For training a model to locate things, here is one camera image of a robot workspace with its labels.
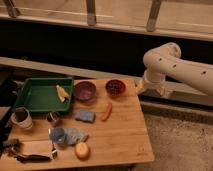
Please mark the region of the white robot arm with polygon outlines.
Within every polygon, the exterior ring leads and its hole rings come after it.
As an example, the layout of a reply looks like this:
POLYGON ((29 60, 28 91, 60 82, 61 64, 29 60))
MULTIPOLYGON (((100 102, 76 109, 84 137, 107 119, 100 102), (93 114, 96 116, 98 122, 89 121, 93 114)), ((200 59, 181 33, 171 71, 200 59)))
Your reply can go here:
POLYGON ((181 59, 181 49, 176 43, 166 43, 147 51, 143 63, 146 70, 136 87, 138 94, 155 89, 164 96, 165 77, 169 76, 213 96, 213 65, 181 59))

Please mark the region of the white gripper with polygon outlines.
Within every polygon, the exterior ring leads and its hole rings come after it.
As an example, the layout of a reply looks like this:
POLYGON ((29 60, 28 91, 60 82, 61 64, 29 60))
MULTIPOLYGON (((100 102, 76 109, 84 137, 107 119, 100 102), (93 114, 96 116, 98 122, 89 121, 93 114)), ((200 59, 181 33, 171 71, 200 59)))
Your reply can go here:
POLYGON ((164 83, 165 79, 152 82, 147 78, 146 75, 144 75, 136 86, 136 92, 137 94, 141 94, 147 90, 156 90, 160 96, 164 96, 166 92, 164 83))

